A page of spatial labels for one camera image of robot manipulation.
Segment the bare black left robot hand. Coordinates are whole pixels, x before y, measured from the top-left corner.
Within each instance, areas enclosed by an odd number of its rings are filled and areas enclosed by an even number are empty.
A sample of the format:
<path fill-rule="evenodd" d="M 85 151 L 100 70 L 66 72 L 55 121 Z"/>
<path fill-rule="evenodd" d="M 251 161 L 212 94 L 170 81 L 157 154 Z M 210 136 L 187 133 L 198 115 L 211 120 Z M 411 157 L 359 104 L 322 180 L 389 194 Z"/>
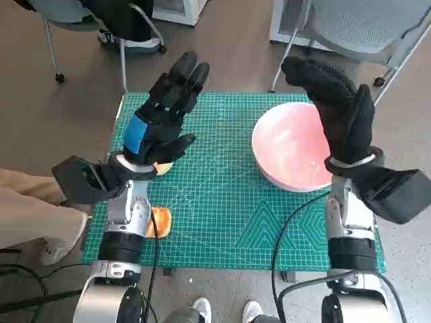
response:
<path fill-rule="evenodd" d="M 209 64 L 198 63 L 193 50 L 161 74 L 124 132 L 126 160 L 140 166 L 169 164 L 185 154 L 195 136 L 181 135 L 184 117 L 197 104 L 208 74 Z"/>

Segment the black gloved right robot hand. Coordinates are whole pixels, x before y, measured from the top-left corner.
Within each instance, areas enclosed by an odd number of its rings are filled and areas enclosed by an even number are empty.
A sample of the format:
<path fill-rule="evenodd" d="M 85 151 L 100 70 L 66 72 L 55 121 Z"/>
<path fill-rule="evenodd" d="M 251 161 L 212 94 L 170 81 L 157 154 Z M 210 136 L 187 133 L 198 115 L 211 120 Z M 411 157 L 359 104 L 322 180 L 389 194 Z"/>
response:
<path fill-rule="evenodd" d="M 374 103 L 366 84 L 357 87 L 338 68 L 312 59 L 287 57 L 281 70 L 316 106 L 330 157 L 353 165 L 371 156 Z"/>

